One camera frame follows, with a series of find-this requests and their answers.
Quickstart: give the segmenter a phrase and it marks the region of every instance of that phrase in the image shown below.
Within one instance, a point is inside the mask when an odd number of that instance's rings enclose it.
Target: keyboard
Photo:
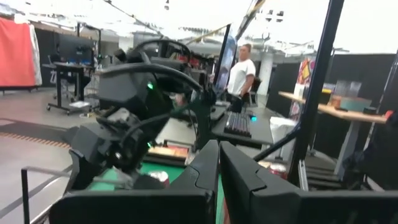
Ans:
[[[250,117],[247,114],[229,112],[224,133],[251,138]]]

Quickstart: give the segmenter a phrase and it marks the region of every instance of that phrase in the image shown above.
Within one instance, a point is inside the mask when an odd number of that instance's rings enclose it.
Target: red curtain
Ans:
[[[0,86],[34,85],[29,25],[0,18]]]

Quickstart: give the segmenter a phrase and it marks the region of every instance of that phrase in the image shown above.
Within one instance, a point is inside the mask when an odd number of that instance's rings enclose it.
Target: computer monitor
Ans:
[[[222,92],[226,89],[229,80],[229,72],[235,59],[238,42],[231,33],[231,24],[226,27],[223,45],[221,46],[220,57],[215,69],[215,90]]]

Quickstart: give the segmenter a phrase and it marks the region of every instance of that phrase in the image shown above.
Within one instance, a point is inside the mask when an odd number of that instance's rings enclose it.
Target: concrete floor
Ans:
[[[93,122],[93,118],[80,118],[79,114],[66,116],[63,111],[55,108],[47,111],[45,108],[52,99],[53,90],[40,89],[28,93],[18,91],[0,95],[0,125],[7,124],[2,119],[12,119],[29,123],[46,124],[69,128],[82,123]],[[254,112],[264,113],[266,98],[260,98],[260,108]],[[158,141],[170,139],[180,142],[193,143],[195,134],[193,129],[183,122],[171,119],[160,133]],[[253,156],[257,149],[243,148]],[[64,170],[71,164],[68,151],[65,148],[45,146],[17,139],[0,137],[0,224],[22,223],[22,190],[21,169],[25,166],[38,166],[48,169]],[[29,190],[34,189],[51,176],[37,173],[28,173]],[[30,219],[36,217],[43,209],[54,203],[62,194],[67,179],[58,179],[51,185],[30,198]]]

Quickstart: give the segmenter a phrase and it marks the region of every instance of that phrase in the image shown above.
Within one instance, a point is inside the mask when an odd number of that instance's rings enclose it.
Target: man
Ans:
[[[256,66],[250,60],[251,45],[245,44],[239,49],[239,61],[232,67],[227,86],[227,100],[231,102],[230,110],[242,112],[243,98],[248,96],[256,74]]]
[[[51,63],[66,62],[65,58],[61,57],[60,44],[57,44],[56,52],[50,56],[50,60],[51,60]],[[72,74],[69,76],[67,73],[61,73],[61,79],[66,80],[68,83],[75,84],[75,96],[77,96],[76,75]],[[80,88],[84,89],[89,84],[90,81],[91,81],[90,77],[83,76],[81,78],[81,87]]]

